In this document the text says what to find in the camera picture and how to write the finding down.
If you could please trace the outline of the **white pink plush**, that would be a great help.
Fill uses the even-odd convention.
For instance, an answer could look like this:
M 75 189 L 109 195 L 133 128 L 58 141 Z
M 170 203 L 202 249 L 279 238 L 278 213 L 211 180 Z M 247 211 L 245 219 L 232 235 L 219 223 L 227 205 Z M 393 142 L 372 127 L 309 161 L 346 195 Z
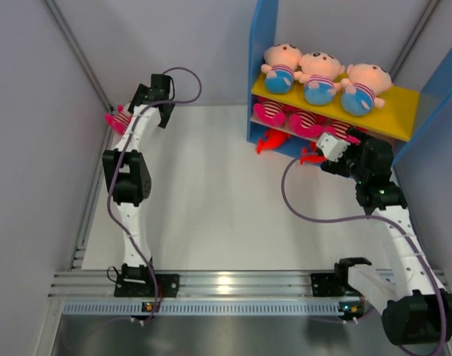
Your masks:
M 323 130 L 328 118 L 310 111 L 298 110 L 289 117 L 289 128 L 297 136 L 317 138 Z
M 106 113 L 104 120 L 120 136 L 123 136 L 131 122 L 132 114 L 125 105 L 119 105 L 115 113 Z
M 347 133 L 349 128 L 356 128 L 361 132 L 365 132 L 364 128 L 352 126 L 346 122 L 341 122 L 338 120 L 330 121 L 326 126 L 324 126 L 323 132 L 335 136 L 337 139 L 343 139 L 352 144 L 359 144 L 360 140 L 354 136 Z

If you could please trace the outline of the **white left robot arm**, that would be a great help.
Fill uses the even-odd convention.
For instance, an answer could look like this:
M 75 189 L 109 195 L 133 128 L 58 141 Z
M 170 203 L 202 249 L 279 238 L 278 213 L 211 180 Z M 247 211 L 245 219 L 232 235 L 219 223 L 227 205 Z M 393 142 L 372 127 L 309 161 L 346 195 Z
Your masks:
M 129 285 L 140 296 L 152 294 L 156 276 L 152 266 L 147 232 L 142 222 L 144 203 L 150 196 L 152 179 L 141 152 L 141 142 L 157 128 L 165 128 L 175 108 L 173 78 L 153 74 L 150 85 L 140 84 L 130 104 L 106 116 L 121 135 L 119 142 L 102 154 L 107 188 L 107 212 L 122 230 L 124 260 L 116 283 Z

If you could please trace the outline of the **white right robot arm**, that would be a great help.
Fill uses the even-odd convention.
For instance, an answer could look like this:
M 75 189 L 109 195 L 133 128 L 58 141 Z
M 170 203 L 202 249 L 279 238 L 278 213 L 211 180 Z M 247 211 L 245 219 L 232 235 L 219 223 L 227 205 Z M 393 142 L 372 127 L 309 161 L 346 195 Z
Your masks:
M 411 224 L 405 195 L 391 180 L 392 146 L 354 128 L 349 132 L 358 143 L 328 133 L 319 137 L 317 151 L 325 159 L 321 169 L 354 179 L 365 219 L 384 223 L 380 244 L 393 281 L 362 263 L 339 271 L 335 286 L 343 294 L 357 290 L 368 300 L 393 345 L 442 345 L 452 336 L 452 293 L 431 270 Z

